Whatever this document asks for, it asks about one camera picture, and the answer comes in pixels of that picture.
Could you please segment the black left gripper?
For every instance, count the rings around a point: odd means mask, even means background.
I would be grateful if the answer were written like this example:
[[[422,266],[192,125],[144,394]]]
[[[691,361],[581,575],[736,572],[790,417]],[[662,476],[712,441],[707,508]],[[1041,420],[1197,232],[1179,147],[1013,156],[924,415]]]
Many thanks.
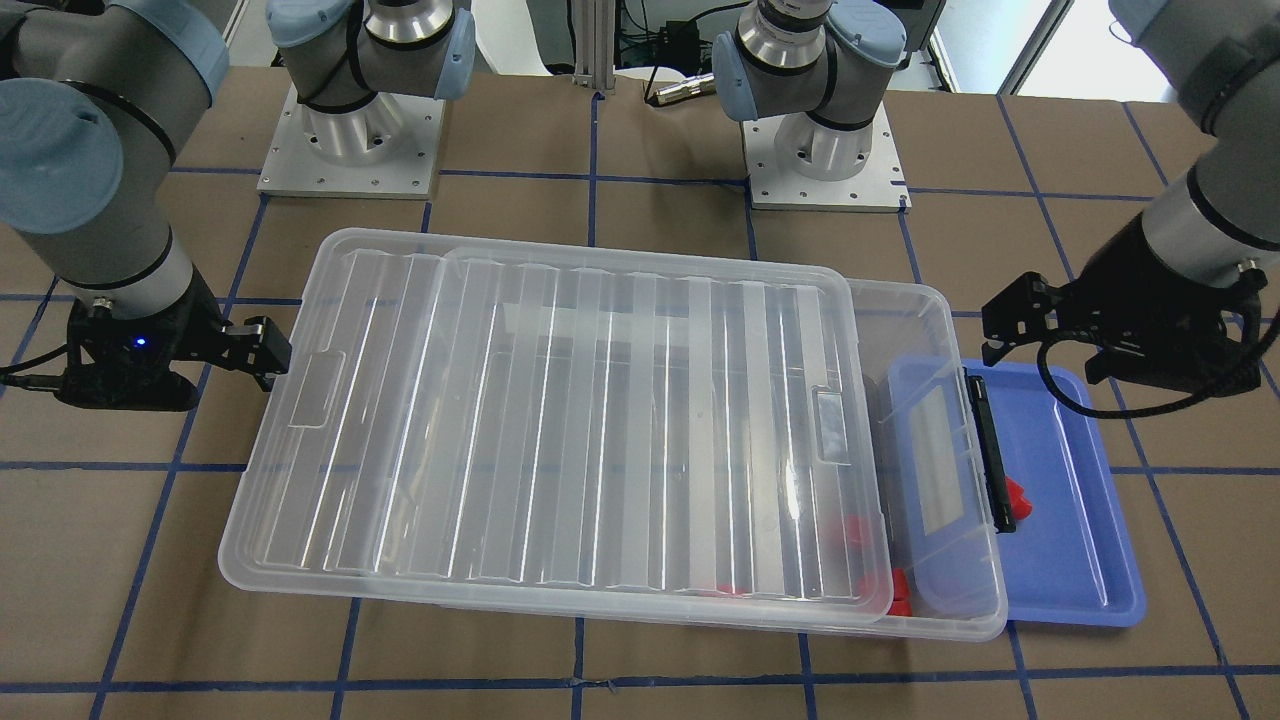
[[[1187,279],[1149,247],[1133,218],[1064,286],[1027,272],[982,309],[984,366],[1052,338],[1096,345],[1085,378],[1194,393],[1260,341],[1261,269],[1230,270],[1216,287]]]

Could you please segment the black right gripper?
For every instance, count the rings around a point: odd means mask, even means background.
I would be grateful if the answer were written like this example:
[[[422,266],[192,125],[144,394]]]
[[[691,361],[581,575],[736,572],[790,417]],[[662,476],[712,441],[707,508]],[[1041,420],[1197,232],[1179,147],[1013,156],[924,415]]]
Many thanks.
[[[76,302],[67,324],[67,369],[54,396],[73,407],[184,413],[198,391],[172,369],[205,363],[251,375],[269,393],[288,373],[292,347],[268,316],[241,325],[224,319],[195,266],[166,268],[120,287],[72,284]]]

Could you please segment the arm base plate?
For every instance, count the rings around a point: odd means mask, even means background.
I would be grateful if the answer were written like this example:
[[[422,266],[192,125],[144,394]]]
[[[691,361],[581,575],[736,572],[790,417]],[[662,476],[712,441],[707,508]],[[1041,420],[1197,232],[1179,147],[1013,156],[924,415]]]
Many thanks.
[[[900,213],[913,208],[884,105],[836,131],[796,113],[740,124],[751,206],[771,211]]]
[[[379,94],[355,111],[324,114],[291,88],[257,190],[275,197],[428,201],[447,110],[438,99]]]

